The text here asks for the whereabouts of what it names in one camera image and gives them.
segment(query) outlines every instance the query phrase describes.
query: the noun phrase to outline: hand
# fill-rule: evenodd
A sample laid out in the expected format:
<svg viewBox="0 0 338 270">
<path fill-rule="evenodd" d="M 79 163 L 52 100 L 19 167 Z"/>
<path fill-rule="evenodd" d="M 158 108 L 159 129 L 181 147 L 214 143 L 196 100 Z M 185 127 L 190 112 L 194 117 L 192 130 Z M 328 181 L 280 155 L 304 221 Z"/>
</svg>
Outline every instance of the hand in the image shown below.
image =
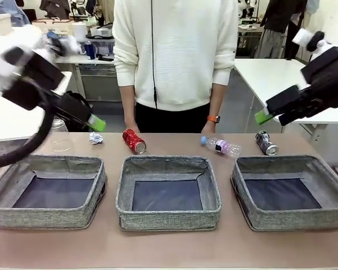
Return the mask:
<svg viewBox="0 0 338 270">
<path fill-rule="evenodd" d="M 140 133 L 137 124 L 133 122 L 125 123 L 127 129 L 132 129 L 135 133 Z"/>
<path fill-rule="evenodd" d="M 202 130 L 203 134 L 211 134 L 211 133 L 215 133 L 215 123 L 212 121 L 208 121 L 203 130 Z"/>
</svg>

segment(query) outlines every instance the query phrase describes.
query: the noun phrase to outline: clear plastic cup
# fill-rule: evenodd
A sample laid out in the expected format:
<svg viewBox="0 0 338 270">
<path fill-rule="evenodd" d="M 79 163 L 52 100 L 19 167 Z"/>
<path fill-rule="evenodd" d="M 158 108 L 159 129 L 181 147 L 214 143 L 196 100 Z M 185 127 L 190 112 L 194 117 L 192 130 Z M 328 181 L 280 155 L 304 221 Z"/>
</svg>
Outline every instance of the clear plastic cup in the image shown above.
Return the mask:
<svg viewBox="0 0 338 270">
<path fill-rule="evenodd" d="M 74 153 L 74 144 L 63 120 L 54 119 L 52 122 L 50 140 L 53 152 L 65 155 Z"/>
</svg>

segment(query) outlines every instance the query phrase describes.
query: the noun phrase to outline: wooden tabletop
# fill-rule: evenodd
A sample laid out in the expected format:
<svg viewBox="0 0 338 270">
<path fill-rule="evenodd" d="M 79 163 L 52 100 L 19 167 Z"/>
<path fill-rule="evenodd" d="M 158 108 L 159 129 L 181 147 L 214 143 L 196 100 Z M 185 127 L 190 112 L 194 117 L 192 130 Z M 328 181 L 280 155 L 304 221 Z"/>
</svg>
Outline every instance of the wooden tabletop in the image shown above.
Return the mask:
<svg viewBox="0 0 338 270">
<path fill-rule="evenodd" d="M 253 232 L 229 183 L 234 161 L 200 146 L 200 134 L 142 134 L 148 155 L 200 155 L 211 160 L 223 209 L 211 232 L 122 232 L 115 211 L 121 165 L 130 150 L 121 134 L 104 134 L 93 146 L 88 134 L 74 133 L 75 154 L 105 161 L 108 191 L 88 229 L 17 231 L 0 229 L 0 267 L 11 268 L 315 268 L 338 267 L 338 229 Z M 260 155 L 254 134 L 218 135 L 243 147 L 243 156 Z M 293 134 L 273 134 L 279 153 L 316 155 Z M 50 153 L 48 142 L 39 151 Z"/>
</svg>

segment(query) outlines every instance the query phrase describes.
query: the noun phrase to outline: white sweater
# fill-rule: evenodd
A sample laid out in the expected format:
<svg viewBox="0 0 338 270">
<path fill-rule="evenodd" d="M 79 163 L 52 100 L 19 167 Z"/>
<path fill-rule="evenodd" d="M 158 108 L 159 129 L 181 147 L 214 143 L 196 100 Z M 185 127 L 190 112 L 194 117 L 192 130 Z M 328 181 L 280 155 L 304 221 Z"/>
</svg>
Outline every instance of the white sweater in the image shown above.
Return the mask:
<svg viewBox="0 0 338 270">
<path fill-rule="evenodd" d="M 158 109 L 210 102 L 212 84 L 228 85 L 238 39 L 237 0 L 153 0 Z M 115 0 L 114 63 L 119 86 L 155 108 L 150 0 Z"/>
</svg>

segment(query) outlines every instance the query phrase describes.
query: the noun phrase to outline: red soda can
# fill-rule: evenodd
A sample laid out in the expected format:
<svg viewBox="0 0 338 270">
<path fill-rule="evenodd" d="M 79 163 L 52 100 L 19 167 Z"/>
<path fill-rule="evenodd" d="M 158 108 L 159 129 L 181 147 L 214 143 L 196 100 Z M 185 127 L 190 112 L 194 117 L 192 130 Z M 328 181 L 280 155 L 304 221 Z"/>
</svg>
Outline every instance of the red soda can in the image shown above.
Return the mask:
<svg viewBox="0 0 338 270">
<path fill-rule="evenodd" d="M 144 140 L 139 138 L 132 129 L 127 129 L 123 132 L 123 140 L 136 154 L 142 154 L 146 151 Z"/>
</svg>

